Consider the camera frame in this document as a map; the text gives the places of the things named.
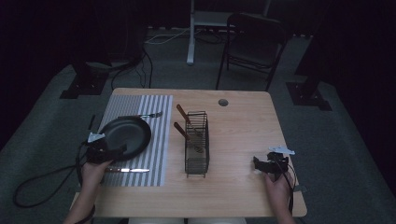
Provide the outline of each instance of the fork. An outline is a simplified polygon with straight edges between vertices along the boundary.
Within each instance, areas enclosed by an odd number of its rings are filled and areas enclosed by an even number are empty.
[[[147,114],[147,115],[130,115],[130,116],[119,116],[119,119],[130,119],[130,118],[159,118],[163,115],[163,112],[160,111],[158,113]]]

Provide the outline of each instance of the wire basket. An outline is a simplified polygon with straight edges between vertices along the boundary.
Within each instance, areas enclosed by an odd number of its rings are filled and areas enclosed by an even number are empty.
[[[191,111],[187,114],[191,125],[186,122],[185,130],[190,142],[185,141],[185,171],[189,175],[206,176],[209,168],[209,129],[205,111]]]

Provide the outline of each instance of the wooden table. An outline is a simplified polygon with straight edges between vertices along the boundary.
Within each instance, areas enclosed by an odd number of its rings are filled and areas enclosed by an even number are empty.
[[[184,125],[177,104],[186,111],[206,111],[210,163],[205,178],[187,177],[184,138],[172,126],[164,186],[102,188],[96,200],[96,217],[273,216],[263,177],[252,162],[253,156],[266,158],[268,147],[286,145],[269,93],[115,89],[113,94],[173,95],[171,124],[177,121]],[[220,106],[220,99],[229,104]],[[303,195],[295,192],[293,215],[305,214]]]

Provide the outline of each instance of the human arm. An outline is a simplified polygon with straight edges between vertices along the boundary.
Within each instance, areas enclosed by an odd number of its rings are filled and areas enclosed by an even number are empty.
[[[110,163],[111,161],[106,161],[101,164],[86,162],[82,166],[81,172],[83,183],[81,192],[64,220],[64,224],[77,223],[90,214],[95,203],[96,196],[99,193],[100,182],[103,178],[103,174]]]
[[[285,178],[281,175],[277,181],[274,181],[267,173],[262,173],[268,200],[279,224],[295,224],[295,221],[289,211],[288,203],[290,197],[290,187]],[[290,173],[285,173],[286,177],[292,182]]]

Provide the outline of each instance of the black chair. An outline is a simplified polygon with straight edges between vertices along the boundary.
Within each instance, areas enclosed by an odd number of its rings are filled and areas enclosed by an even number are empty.
[[[219,88],[224,59],[230,64],[268,74],[268,91],[283,49],[291,37],[280,21],[234,13],[227,20],[227,42],[216,83]]]

